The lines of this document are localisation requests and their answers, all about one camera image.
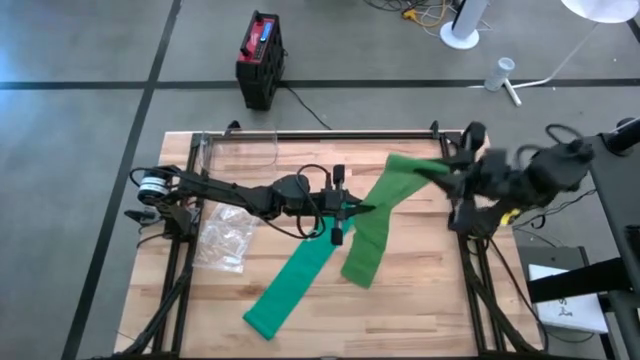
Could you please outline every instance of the clear plastic bag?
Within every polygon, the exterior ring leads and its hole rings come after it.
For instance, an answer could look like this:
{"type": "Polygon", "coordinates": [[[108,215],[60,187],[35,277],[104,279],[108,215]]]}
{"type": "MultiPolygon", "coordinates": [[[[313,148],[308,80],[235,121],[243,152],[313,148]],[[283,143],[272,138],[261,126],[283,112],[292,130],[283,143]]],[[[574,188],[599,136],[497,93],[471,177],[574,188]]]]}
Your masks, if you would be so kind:
{"type": "Polygon", "coordinates": [[[257,222],[242,208],[218,204],[202,229],[193,266],[242,273],[257,222]]]}

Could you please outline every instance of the red battery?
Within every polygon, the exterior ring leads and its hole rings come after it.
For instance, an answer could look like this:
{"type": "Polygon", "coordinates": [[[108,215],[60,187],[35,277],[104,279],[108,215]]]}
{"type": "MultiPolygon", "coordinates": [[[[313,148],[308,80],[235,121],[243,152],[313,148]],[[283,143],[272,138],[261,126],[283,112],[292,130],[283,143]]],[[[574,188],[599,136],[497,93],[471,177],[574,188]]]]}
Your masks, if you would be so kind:
{"type": "Polygon", "coordinates": [[[284,70],[278,15],[253,12],[236,61],[236,78],[247,108],[269,110],[284,70]]]}

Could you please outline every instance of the green cloth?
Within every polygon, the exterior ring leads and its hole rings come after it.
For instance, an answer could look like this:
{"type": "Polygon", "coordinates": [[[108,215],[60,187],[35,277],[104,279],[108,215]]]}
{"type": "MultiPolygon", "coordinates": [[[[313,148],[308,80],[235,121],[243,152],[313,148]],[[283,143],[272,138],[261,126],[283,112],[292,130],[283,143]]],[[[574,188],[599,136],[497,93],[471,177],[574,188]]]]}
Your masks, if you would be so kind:
{"type": "Polygon", "coordinates": [[[449,172],[448,166],[435,161],[389,155],[384,172],[362,201],[362,204],[375,206],[375,210],[355,216],[356,233],[342,266],[342,276],[352,283],[371,287],[387,246],[391,210],[430,182],[415,174],[415,169],[449,172]]]}
{"type": "MultiPolygon", "coordinates": [[[[258,302],[242,317],[267,340],[275,336],[336,248],[331,244],[334,219],[325,217],[324,222],[325,232],[300,243],[258,302]]],[[[352,223],[352,219],[342,223],[343,234],[352,223]]]]}

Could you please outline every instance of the concrete floor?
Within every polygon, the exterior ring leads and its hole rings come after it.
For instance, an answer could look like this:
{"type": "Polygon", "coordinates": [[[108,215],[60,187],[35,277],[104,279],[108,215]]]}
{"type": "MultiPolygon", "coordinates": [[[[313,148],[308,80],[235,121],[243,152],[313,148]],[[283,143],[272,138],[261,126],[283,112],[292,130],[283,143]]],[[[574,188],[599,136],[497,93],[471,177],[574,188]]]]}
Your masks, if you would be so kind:
{"type": "MultiPolygon", "coordinates": [[[[144,81],[172,0],[0,0],[0,88],[7,82],[144,81]]],[[[543,78],[592,24],[559,1],[493,1],[479,46],[457,52],[396,13],[360,0],[183,0],[161,81],[233,80],[254,9],[281,16],[285,78],[477,79],[501,56],[514,79],[543,78]]],[[[561,73],[566,79],[640,78],[640,44],[629,26],[601,25],[561,73]]],[[[561,122],[594,134],[637,116],[638,87],[524,89],[515,108],[502,92],[465,88],[299,89],[334,129],[446,128],[484,122],[494,146],[550,144],[561,122]]],[[[0,91],[0,358],[62,353],[143,90],[0,91]]],[[[133,164],[156,162],[165,131],[321,129],[286,91],[268,113],[245,109],[236,89],[156,90],[133,164]]],[[[592,183],[587,179],[585,189],[592,183]]],[[[127,185],[120,213],[137,207],[127,185]]],[[[617,255],[597,197],[549,218],[541,234],[582,245],[590,260],[617,255]]],[[[80,357],[110,353],[135,256],[136,226],[117,219],[80,357]]],[[[522,245],[535,245],[518,236],[522,245]]],[[[553,353],[601,357],[598,341],[553,341],[553,353]]]]}

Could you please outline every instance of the wooden tabletop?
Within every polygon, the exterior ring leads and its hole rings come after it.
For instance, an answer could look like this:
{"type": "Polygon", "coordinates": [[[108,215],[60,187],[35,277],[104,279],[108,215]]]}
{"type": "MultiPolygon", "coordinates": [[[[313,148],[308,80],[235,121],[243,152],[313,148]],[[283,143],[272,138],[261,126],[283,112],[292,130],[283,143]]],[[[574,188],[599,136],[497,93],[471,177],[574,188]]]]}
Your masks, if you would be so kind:
{"type": "MultiPolygon", "coordinates": [[[[166,133],[161,164],[184,166],[191,133],[166,133]]],[[[268,185],[308,163],[331,170],[346,165],[345,187],[364,198],[383,171],[390,152],[439,158],[436,141],[324,140],[268,141],[216,148],[212,177],[244,186],[268,185]]],[[[305,172],[313,190],[323,186],[317,170],[305,172]]],[[[208,203],[203,220],[215,207],[208,203]]],[[[353,234],[337,249],[313,285],[271,341],[242,319],[298,246],[299,240],[260,223],[246,254],[242,274],[195,268],[183,338],[182,357],[318,357],[318,356],[467,356],[476,347],[456,235],[446,228],[449,201],[429,185],[398,205],[392,214],[387,250],[369,290],[347,282],[340,269],[353,234]]],[[[292,218],[275,221],[295,232],[292,218]]],[[[303,222],[309,228],[311,219],[303,222]]],[[[143,236],[162,231],[146,229],[143,236]]],[[[494,240],[526,292],[518,251],[509,228],[494,240]]],[[[138,251],[119,329],[116,351],[147,324],[159,304],[169,242],[156,239],[138,251]]],[[[540,338],[535,321],[495,253],[488,251],[498,303],[533,345],[540,338]]],[[[481,305],[485,333],[490,334],[481,305]]],[[[173,318],[167,339],[171,339],[173,318]]],[[[487,335],[489,346],[492,345],[487,335]]]]}

